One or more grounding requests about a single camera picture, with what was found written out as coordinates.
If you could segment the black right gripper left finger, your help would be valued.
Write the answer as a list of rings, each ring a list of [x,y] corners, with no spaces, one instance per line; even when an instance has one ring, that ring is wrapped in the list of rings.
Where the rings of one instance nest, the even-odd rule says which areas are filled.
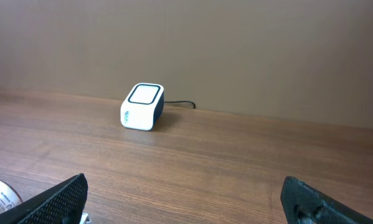
[[[79,224],[87,195],[80,173],[0,214],[0,224]]]

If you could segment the white paper packet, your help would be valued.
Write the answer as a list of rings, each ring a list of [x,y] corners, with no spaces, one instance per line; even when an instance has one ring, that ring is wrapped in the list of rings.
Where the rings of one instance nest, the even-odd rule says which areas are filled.
[[[82,213],[79,224],[92,224],[92,220],[90,219],[88,213]]]

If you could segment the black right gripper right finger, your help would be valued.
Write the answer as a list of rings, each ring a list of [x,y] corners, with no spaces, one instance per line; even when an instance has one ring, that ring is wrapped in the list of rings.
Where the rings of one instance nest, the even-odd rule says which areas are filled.
[[[373,219],[287,176],[280,195],[288,224],[373,224]]]

